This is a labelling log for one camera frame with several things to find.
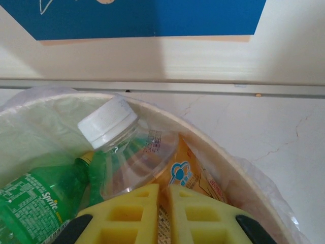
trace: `white floor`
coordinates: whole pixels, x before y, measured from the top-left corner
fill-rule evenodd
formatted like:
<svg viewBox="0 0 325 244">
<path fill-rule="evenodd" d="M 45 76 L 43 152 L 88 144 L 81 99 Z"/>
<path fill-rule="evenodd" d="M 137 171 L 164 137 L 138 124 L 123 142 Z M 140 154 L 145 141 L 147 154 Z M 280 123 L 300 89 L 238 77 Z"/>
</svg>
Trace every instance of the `white floor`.
<svg viewBox="0 0 325 244">
<path fill-rule="evenodd" d="M 18 90 L 0 90 L 0 104 Z M 191 122 L 278 186 L 312 244 L 325 239 L 325 100 L 138 94 Z"/>
</svg>

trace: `bottle label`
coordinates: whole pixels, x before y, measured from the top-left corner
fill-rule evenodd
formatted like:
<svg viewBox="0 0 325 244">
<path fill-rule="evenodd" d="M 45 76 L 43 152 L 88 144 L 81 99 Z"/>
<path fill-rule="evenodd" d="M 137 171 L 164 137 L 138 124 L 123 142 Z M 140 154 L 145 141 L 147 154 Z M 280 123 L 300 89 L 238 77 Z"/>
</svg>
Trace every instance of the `bottle label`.
<svg viewBox="0 0 325 244">
<path fill-rule="evenodd" d="M 46 243 L 67 223 L 63 203 L 36 175 L 27 173 L 0 189 L 0 201 L 5 202 L 2 218 L 21 243 Z"/>
</svg>

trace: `white wall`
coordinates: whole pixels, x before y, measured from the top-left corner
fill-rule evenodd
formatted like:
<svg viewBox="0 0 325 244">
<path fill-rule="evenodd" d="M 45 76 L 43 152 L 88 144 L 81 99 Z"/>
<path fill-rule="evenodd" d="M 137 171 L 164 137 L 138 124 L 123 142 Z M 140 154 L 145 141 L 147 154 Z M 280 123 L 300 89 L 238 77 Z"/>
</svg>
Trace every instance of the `white wall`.
<svg viewBox="0 0 325 244">
<path fill-rule="evenodd" d="M 0 77 L 325 84 L 325 1 L 267 0 L 249 42 L 184 38 L 35 41 L 0 7 Z"/>
</svg>

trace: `cartoon logo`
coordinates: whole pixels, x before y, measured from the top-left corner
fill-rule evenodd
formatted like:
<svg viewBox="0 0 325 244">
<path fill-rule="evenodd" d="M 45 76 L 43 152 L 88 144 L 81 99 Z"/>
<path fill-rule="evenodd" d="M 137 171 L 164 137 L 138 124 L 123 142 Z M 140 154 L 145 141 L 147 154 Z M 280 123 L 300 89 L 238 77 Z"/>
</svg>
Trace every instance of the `cartoon logo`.
<svg viewBox="0 0 325 244">
<path fill-rule="evenodd" d="M 190 170 L 190 165 L 188 161 L 184 161 L 183 163 L 175 163 L 171 168 L 172 178 L 169 184 L 173 184 L 176 180 L 179 181 L 181 186 L 185 186 L 186 182 L 193 175 Z"/>
</svg>

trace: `yellow sponge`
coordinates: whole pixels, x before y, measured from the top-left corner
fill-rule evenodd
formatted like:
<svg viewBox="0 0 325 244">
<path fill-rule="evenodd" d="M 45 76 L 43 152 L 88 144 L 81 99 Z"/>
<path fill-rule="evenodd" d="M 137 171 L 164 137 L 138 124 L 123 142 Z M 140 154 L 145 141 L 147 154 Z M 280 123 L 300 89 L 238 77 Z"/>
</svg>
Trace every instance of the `yellow sponge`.
<svg viewBox="0 0 325 244">
<path fill-rule="evenodd" d="M 252 244 L 236 216 L 248 213 L 185 187 L 169 186 L 172 244 Z"/>
<path fill-rule="evenodd" d="M 79 212 L 93 218 L 76 244 L 157 243 L 159 184 L 150 184 Z"/>
</svg>

